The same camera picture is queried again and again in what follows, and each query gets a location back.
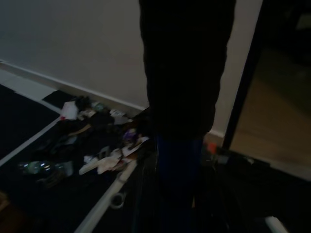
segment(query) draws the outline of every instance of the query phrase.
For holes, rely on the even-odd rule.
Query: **baseboard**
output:
[[[62,90],[75,96],[90,96],[92,99],[100,101],[110,108],[115,108],[126,112],[131,117],[137,115],[145,109],[144,107],[120,100],[118,98],[100,93],[98,91],[94,91],[85,87],[81,87],[79,85],[68,83],[55,77],[51,77],[33,70],[16,66],[2,59],[0,60],[3,61],[2,63],[0,63],[0,68],[3,70],[16,74],[17,76],[50,86],[57,90]],[[213,129],[205,136],[205,140],[213,141],[219,146],[222,145],[223,139],[224,134]]]

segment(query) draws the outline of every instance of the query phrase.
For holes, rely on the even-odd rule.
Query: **person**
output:
[[[235,0],[139,0],[147,94],[157,134],[161,232],[189,233],[193,186],[210,131]]]

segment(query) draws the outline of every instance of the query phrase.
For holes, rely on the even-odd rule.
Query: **white wall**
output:
[[[221,81],[213,130],[226,131],[242,72],[253,39],[262,0],[237,0],[235,21],[228,42],[227,62]]]
[[[213,129],[225,133],[262,0],[237,0]],[[138,0],[4,0],[0,59],[148,106]]]

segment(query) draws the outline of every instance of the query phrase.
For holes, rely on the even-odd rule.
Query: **door frame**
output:
[[[229,150],[239,119],[244,106],[244,102],[249,90],[251,81],[253,79],[256,66],[258,64],[264,42],[264,29],[265,25],[269,23],[269,0],[263,0],[261,9],[259,12],[258,20],[255,27],[253,40],[250,46],[250,50],[245,62],[243,74],[241,77],[240,85],[237,91],[237,95],[234,101],[233,109],[230,115],[227,130],[225,132],[224,142],[222,148]]]

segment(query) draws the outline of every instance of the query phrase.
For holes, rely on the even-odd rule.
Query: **wooden floor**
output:
[[[30,232],[31,221],[20,209],[9,205],[0,212],[1,233],[27,233]]]
[[[266,50],[259,61],[231,150],[311,180],[311,68]]]

